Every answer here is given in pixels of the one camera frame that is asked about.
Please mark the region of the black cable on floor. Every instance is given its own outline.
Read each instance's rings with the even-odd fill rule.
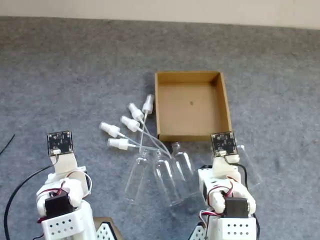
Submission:
[[[51,167],[53,167],[57,162],[58,162],[59,158],[56,158],[56,161],[54,164],[51,164],[49,166],[40,168],[39,170],[35,171],[34,173],[32,173],[31,175],[29,175],[25,180],[23,180],[13,191],[13,193],[11,194],[6,207],[5,207],[5,211],[4,211],[4,216],[3,216],[3,227],[4,227],[4,235],[5,235],[5,239],[6,240],[10,240],[10,234],[9,234],[9,229],[8,229],[8,214],[9,214],[9,209],[11,206],[12,201],[14,200],[17,192],[20,190],[20,188],[26,183],[28,182],[31,178],[33,178],[35,175],[43,172],[44,170],[47,170]]]
[[[0,151],[0,155],[6,150],[6,148],[9,146],[9,144],[12,142],[12,140],[14,139],[16,135],[13,134],[13,136],[11,137],[11,139],[8,141],[8,143],[4,146],[4,148]]]
[[[36,239],[40,239],[40,238],[43,238],[44,237],[44,233],[42,233],[40,236],[36,236],[36,237],[34,237],[32,240],[36,240]]]

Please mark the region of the bottle neck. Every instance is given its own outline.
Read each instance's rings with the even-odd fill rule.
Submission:
[[[147,149],[144,149],[144,150],[141,152],[141,157],[147,158],[148,153],[149,153],[149,151],[148,151]]]
[[[172,146],[172,150],[173,150],[174,152],[176,152],[177,150],[179,150],[179,149],[181,148],[181,145],[180,145],[180,143],[179,143],[178,141],[173,142],[173,143],[171,144],[171,146]]]

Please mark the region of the clear plastic bottle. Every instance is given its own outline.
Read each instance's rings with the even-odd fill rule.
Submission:
[[[198,192],[198,179],[195,173],[195,166],[189,158],[187,151],[181,147],[179,142],[172,143],[172,161],[174,171],[178,178],[183,182],[186,194],[193,195]]]
[[[143,185],[143,179],[150,163],[148,157],[148,150],[144,150],[134,157],[134,164],[124,190],[124,197],[132,204],[136,203]]]
[[[159,190],[169,206],[181,202],[181,196],[174,177],[173,168],[170,159],[163,155],[160,150],[155,152],[153,161],[153,173],[158,184]]]

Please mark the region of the black cable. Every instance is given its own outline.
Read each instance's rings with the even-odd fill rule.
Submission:
[[[256,240],[259,240],[259,238],[260,238],[260,224],[259,224],[256,213],[254,213],[252,215],[255,218],[255,222],[256,222]]]
[[[243,171],[244,171],[244,185],[245,185],[246,189],[249,190],[249,188],[248,188],[248,172],[247,172],[246,167],[241,165],[241,164],[239,164],[239,163],[229,163],[227,161],[226,157],[224,157],[224,160],[229,165],[237,166],[237,167],[240,167],[240,168],[243,169]],[[255,218],[255,222],[256,222],[256,240],[259,240],[259,238],[260,238],[260,224],[259,224],[259,221],[258,221],[256,213],[252,214],[252,216]]]
[[[4,148],[0,151],[0,155],[6,150],[6,148],[9,146],[9,144],[12,142],[12,140],[14,139],[15,134],[13,134],[13,136],[11,137],[11,139],[8,141],[8,143],[4,146]]]
[[[32,240],[36,240],[36,239],[40,239],[40,238],[43,238],[44,237],[44,233],[42,233],[40,236],[36,236],[36,237],[34,237]]]
[[[10,234],[9,234],[9,229],[8,229],[8,214],[9,214],[9,209],[10,209],[10,206],[11,206],[11,203],[12,201],[14,200],[17,192],[19,191],[19,189],[26,183],[28,182],[31,178],[33,178],[35,175],[43,172],[44,170],[47,170],[51,167],[53,167],[59,160],[59,157],[57,156],[56,157],[56,161],[54,164],[51,164],[49,166],[46,166],[46,167],[43,167],[43,168],[40,168],[39,170],[35,171],[34,173],[32,173],[31,175],[29,175],[25,180],[23,180],[16,188],[15,190],[13,191],[13,193],[11,194],[7,204],[6,204],[6,207],[5,207],[5,211],[4,211],[4,217],[3,217],[3,227],[4,227],[4,234],[5,234],[5,239],[6,240],[10,240]]]
[[[240,163],[229,163],[232,166],[237,166],[243,169],[244,171],[244,185],[246,189],[248,189],[248,172],[245,166],[241,165]]]

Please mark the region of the white 3d-printed part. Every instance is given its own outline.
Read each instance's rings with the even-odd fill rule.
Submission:
[[[85,230],[81,210],[42,221],[41,225],[46,240],[63,239]]]
[[[80,207],[71,213],[41,222],[45,240],[96,240],[96,229],[90,204],[82,200]]]
[[[205,240],[206,230],[203,226],[196,226],[189,240]]]
[[[256,219],[219,218],[216,240],[256,240]]]
[[[115,236],[110,229],[109,224],[102,223],[99,229],[96,231],[97,240],[115,240]]]

